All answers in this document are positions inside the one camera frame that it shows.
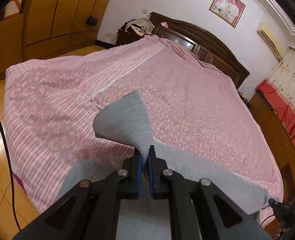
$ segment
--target pink bedspread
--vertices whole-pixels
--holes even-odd
[[[105,105],[133,90],[141,92],[156,140],[205,156],[283,199],[280,171],[232,80],[179,44],[153,36],[7,70],[10,155],[40,212],[53,203],[78,158],[117,168],[132,154],[131,147],[96,138],[92,122]]]

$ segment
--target white wall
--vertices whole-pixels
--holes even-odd
[[[241,88],[248,98],[254,94],[255,87],[266,78],[278,64],[277,59],[265,42],[257,34],[260,22],[266,23],[276,36],[284,51],[288,44],[283,34],[269,16],[254,0],[241,0],[245,10],[233,28],[223,19],[209,11],[213,0],[110,0],[102,20],[98,40],[115,44],[117,36],[106,37],[107,33],[116,34],[124,22],[146,17],[149,12],[157,12],[167,17],[183,20],[200,26],[223,41],[234,53],[238,61],[250,72]]]

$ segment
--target tile floor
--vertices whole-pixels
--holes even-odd
[[[79,55],[84,56],[104,48],[99,46],[90,46],[78,49],[62,56]],[[5,92],[5,81],[0,81],[0,119],[4,124],[3,118],[3,97]],[[21,228],[33,221],[38,216],[38,211],[34,208],[25,192],[18,183],[14,183],[15,190],[15,209],[16,215]],[[18,232],[18,228],[14,221],[12,213],[12,195],[10,185],[9,168],[6,160],[4,144],[0,134],[0,238],[2,240],[10,240]]]

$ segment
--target gold picture frame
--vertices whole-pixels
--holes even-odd
[[[235,28],[244,8],[245,4],[240,0],[213,0],[209,10]]]

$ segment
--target black cable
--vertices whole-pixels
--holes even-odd
[[[265,219],[263,220],[262,224],[260,225],[260,227],[262,227],[262,225],[263,225],[263,223],[265,222],[265,220],[267,220],[268,218],[270,218],[270,217],[272,217],[272,216],[274,216],[274,215],[270,215],[270,216],[268,216],[267,218],[265,218]]]
[[[8,161],[8,165],[9,165],[9,171],[10,171],[10,178],[11,178],[11,189],[12,189],[12,210],[13,210],[13,216],[14,216],[14,220],[16,222],[16,225],[18,226],[18,229],[21,231],[21,227],[19,225],[18,219],[16,217],[16,213],[15,213],[15,207],[14,207],[14,181],[13,181],[13,172],[12,172],[12,167],[11,167],[11,161],[10,161],[10,156],[9,156],[9,150],[6,144],[6,136],[4,134],[4,130],[1,124],[1,120],[0,120],[0,133],[2,136],[2,140],[3,140],[3,144],[4,144],[4,149],[6,150],[6,158]]]

